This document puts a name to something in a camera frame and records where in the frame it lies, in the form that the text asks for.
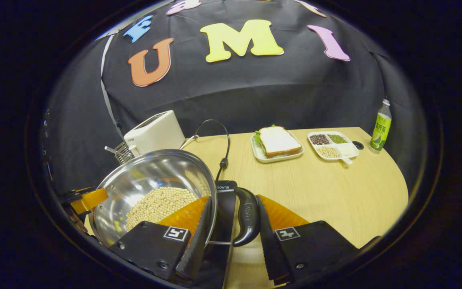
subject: divided plate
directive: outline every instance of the divided plate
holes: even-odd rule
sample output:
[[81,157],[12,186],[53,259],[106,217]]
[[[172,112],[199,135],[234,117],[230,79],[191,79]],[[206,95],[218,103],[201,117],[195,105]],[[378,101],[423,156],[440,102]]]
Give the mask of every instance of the divided plate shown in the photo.
[[[316,145],[311,142],[310,137],[312,135],[319,135],[323,134],[326,136],[326,139],[328,140],[329,144],[320,144]],[[334,143],[331,138],[328,136],[328,134],[334,134],[334,135],[339,135],[340,137],[343,137],[347,142],[346,143]],[[343,133],[340,132],[313,132],[313,133],[308,133],[308,141],[310,144],[313,146],[313,149],[315,149],[315,152],[322,158],[325,159],[326,161],[335,161],[337,159],[341,159],[342,161],[346,163],[352,163],[350,160],[351,157],[355,157],[359,154],[358,148],[354,146],[354,143],[346,137]],[[342,156],[341,157],[325,157],[320,154],[320,152],[317,150],[318,148],[323,148],[323,147],[331,147],[335,148]]]
[[266,155],[265,153],[263,152],[262,148],[261,148],[261,145],[257,142],[255,142],[255,139],[254,139],[254,135],[251,136],[251,145],[253,147],[253,153],[254,153],[254,156],[256,157],[256,159],[258,159],[258,161],[260,161],[261,163],[273,163],[275,161],[284,161],[286,159],[296,159],[298,158],[299,156],[302,155],[302,153],[304,152],[304,146],[302,145],[302,143],[300,143],[300,141],[293,135],[292,132],[288,131],[288,133],[300,144],[301,146],[301,150],[298,154],[294,154],[294,155],[279,155],[279,156],[275,156],[271,159],[268,159],[266,158]]

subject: soybean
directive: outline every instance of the soybean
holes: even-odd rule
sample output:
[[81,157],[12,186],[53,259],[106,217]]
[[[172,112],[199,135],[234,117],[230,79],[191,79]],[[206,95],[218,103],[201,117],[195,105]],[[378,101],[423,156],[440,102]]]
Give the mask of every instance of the soybean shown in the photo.
[[322,148],[318,148],[317,150],[324,157],[328,157],[328,158],[341,157],[341,154],[335,148],[322,147]]
[[152,190],[128,212],[126,229],[130,231],[142,221],[158,223],[198,198],[187,189],[160,187]]

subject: white cable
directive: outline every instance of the white cable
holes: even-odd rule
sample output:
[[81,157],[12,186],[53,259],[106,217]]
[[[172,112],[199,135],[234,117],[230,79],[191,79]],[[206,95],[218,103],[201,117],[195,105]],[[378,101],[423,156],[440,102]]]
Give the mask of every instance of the white cable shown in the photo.
[[193,135],[191,138],[187,139],[187,141],[185,141],[185,143],[183,143],[183,146],[181,146],[181,148],[179,148],[180,150],[182,150],[188,143],[190,143],[193,139],[195,138],[198,138],[199,136],[198,135]]
[[113,39],[114,35],[111,35],[108,38],[108,41],[106,42],[106,45],[104,47],[103,51],[103,57],[101,58],[101,89],[103,90],[103,98],[104,102],[106,104],[106,108],[108,108],[108,113],[110,114],[110,118],[113,122],[113,125],[115,126],[115,129],[117,130],[117,133],[121,137],[122,140],[124,140],[124,137],[122,135],[121,129],[117,126],[117,121],[115,120],[113,116],[113,111],[111,110],[111,105],[110,105],[110,100],[108,99],[108,93],[106,92],[106,88],[103,83],[103,69],[104,69],[104,62],[106,58],[106,53],[108,52],[108,48],[110,47],[111,40]]

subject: black handle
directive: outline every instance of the black handle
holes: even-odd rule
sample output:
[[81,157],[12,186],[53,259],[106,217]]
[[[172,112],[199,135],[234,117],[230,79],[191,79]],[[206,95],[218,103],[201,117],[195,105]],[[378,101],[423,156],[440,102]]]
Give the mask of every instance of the black handle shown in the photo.
[[259,206],[253,193],[244,188],[235,188],[235,194],[240,200],[238,208],[238,223],[240,233],[233,240],[233,247],[240,247],[253,241],[260,232]]

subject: white compartment tray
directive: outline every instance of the white compartment tray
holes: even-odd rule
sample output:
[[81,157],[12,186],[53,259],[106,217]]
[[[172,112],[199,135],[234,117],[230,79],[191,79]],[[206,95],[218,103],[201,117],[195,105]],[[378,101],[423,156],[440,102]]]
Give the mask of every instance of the white compartment tray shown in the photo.
[[[323,145],[322,144],[317,144],[317,145],[313,144],[311,142],[310,137],[312,135],[319,135],[319,134],[325,135],[326,139],[329,142],[329,144],[323,144]],[[334,143],[331,140],[331,138],[328,136],[328,134],[339,135],[340,137],[343,137],[343,139],[345,139],[346,143]],[[315,150],[315,152],[317,152],[317,154],[322,159],[325,159],[326,161],[336,161],[336,160],[341,159],[342,161],[344,161],[346,163],[352,163],[350,158],[359,155],[358,148],[356,148],[356,146],[354,146],[354,143],[352,143],[352,141],[341,132],[312,132],[312,133],[308,133],[308,141],[313,146],[313,149]],[[323,147],[335,148],[342,156],[341,157],[325,157],[325,156],[321,155],[321,153],[317,150],[318,148],[323,148]]]

